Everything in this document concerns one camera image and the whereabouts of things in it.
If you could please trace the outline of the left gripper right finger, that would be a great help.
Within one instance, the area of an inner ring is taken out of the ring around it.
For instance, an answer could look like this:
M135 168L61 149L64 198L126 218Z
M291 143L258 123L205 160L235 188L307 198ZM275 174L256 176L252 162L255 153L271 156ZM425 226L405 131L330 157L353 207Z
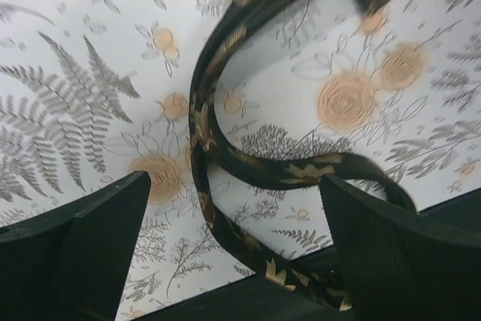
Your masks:
M358 320L480 318L480 191L421 212L335 176L319 185Z

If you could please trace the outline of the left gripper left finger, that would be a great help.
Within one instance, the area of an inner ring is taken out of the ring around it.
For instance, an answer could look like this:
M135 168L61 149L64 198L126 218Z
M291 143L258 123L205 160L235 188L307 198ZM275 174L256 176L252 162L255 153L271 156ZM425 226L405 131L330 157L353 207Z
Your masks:
M150 192L145 171L1 228L3 320L113 320Z

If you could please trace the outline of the black gold floral tie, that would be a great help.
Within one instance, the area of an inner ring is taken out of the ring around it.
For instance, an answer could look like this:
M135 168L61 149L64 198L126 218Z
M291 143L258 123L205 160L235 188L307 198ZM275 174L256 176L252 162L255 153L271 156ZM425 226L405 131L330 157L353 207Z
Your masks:
M333 152L304 159L276 160L245 153L219 128L216 88L234 53L260 28L297 0L232 0L204 45L189 89L191 172L204 220L212 236L259 277L301 297L345 312L352 307L340 274L308 271L284 259L227 217L213 202L207 168L216 164L245 183L263 189L300 189L319 184L331 174L344 180L370 180L382 185L390 203L414 209L406 191L370 159ZM391 0L358 0L372 14Z

